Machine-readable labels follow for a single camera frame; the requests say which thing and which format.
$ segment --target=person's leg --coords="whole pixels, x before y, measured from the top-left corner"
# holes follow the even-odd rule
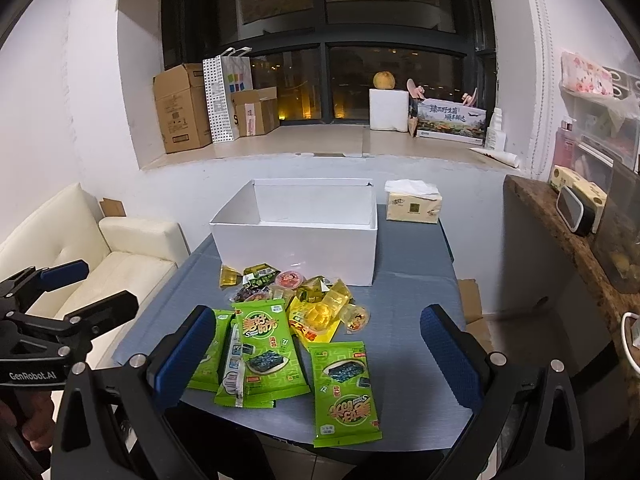
[[[275,480],[257,435],[244,426],[180,402],[164,412],[172,430],[209,478]]]
[[[440,450],[378,452],[352,469],[342,480],[427,480],[443,458]]]

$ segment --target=window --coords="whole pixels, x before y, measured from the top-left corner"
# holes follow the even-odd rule
[[[277,86],[283,121],[366,123],[376,72],[397,89],[495,103],[490,0],[162,0],[164,62],[250,46],[255,88]]]

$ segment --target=yellow box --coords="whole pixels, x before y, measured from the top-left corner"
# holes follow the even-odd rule
[[[591,232],[595,234],[602,219],[604,206],[607,203],[607,194],[593,182],[587,182],[584,179],[575,182],[572,185],[572,189],[577,192],[579,198],[585,200],[596,212],[596,218],[593,221],[593,227],[591,227]]]
[[[386,219],[437,224],[441,208],[442,197],[437,200],[427,200],[417,196],[389,193]]]
[[[575,182],[580,181],[588,184],[588,182],[579,174],[575,173],[574,170],[563,166],[554,166],[551,170],[551,175],[549,175],[549,185],[556,193],[560,192],[562,186],[573,187]]]

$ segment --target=open white storage box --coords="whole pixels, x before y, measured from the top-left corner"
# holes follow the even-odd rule
[[[268,263],[306,278],[372,283],[378,215],[368,179],[251,180],[209,225],[222,262],[239,272]]]

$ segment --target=snack pile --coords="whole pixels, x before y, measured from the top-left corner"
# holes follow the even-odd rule
[[[280,272],[268,264],[242,273],[222,266],[225,286],[236,287],[232,310],[214,310],[216,333],[190,388],[216,392],[214,402],[232,408],[274,408],[275,401],[310,393],[295,335],[312,359],[314,446],[382,438],[364,343],[330,342],[340,322],[353,333],[369,320],[341,280],[306,280],[296,270]]]

